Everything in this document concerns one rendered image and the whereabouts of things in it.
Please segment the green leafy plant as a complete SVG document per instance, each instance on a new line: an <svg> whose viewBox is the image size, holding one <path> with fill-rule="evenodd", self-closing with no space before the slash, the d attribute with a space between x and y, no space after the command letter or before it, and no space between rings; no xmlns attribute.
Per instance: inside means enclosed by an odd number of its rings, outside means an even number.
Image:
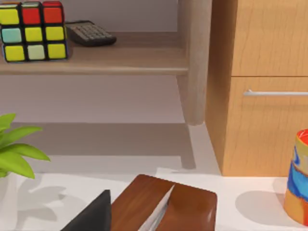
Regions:
<svg viewBox="0 0 308 231"><path fill-rule="evenodd" d="M15 116L16 114L14 113L0 115L0 178L5 178L10 173L15 173L34 179L33 169L24 157L43 161L50 161L50 158L42 150L30 144L18 143L17 141L42 131L42 128L21 126L12 129L11 124Z"/></svg>

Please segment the wooden cupboard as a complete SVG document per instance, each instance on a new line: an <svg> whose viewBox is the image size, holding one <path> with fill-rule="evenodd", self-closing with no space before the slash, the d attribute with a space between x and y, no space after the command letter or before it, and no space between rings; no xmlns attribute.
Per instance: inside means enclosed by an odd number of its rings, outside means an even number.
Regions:
<svg viewBox="0 0 308 231"><path fill-rule="evenodd" d="M308 128L308 0L213 0L205 122L223 176L286 176Z"/></svg>

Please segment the wooden drawer front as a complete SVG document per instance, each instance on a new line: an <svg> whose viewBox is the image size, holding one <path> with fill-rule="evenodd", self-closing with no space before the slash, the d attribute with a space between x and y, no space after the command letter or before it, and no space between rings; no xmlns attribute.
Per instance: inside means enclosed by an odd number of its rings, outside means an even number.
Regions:
<svg viewBox="0 0 308 231"><path fill-rule="evenodd" d="M308 128L308 96L244 96L248 89L308 92L308 77L231 79L222 174L284 177L296 133Z"/></svg>

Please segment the orange and blue cup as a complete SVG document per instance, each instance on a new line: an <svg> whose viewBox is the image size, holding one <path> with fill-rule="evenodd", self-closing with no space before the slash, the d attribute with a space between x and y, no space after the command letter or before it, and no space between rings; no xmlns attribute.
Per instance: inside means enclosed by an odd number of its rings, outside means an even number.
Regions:
<svg viewBox="0 0 308 231"><path fill-rule="evenodd" d="M308 128L296 134L283 208L291 219L308 226Z"/></svg>

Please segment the colourful puzzle cube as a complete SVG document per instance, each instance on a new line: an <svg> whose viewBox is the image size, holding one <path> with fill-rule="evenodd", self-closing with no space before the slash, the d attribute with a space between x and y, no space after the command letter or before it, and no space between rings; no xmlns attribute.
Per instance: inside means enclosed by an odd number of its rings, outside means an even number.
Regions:
<svg viewBox="0 0 308 231"><path fill-rule="evenodd" d="M62 3L0 2L0 41L8 63L68 59Z"/></svg>

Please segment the pale wooden open shelf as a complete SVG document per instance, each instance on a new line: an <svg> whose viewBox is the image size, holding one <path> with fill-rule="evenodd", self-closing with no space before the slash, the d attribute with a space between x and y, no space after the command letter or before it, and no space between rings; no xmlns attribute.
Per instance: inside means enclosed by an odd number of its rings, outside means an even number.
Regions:
<svg viewBox="0 0 308 231"><path fill-rule="evenodd" d="M179 0L177 32L118 32L107 48L73 47L64 62L7 64L3 75L175 75L184 117L205 119L205 93L213 0Z"/></svg>

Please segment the brown wooden tissue box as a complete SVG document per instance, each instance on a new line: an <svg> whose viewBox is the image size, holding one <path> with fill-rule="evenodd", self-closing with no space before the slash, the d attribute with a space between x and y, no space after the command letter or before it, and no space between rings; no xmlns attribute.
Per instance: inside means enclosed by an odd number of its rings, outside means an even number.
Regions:
<svg viewBox="0 0 308 231"><path fill-rule="evenodd" d="M140 174L112 203L111 231L215 231L217 195Z"/></svg>

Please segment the black calculator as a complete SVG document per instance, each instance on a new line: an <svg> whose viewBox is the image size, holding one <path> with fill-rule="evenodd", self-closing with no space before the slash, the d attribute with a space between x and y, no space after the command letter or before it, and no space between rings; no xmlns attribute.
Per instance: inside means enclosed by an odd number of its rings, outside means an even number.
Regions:
<svg viewBox="0 0 308 231"><path fill-rule="evenodd" d="M109 34L101 26L89 20L66 22L68 38L85 47L109 46L116 43L117 38Z"/></svg>

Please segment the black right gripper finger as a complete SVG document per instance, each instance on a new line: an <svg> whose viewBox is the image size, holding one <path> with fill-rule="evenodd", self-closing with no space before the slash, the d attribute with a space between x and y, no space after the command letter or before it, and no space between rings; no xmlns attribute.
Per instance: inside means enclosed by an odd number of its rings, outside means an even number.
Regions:
<svg viewBox="0 0 308 231"><path fill-rule="evenodd" d="M104 190L60 231L111 231L111 192Z"/></svg>

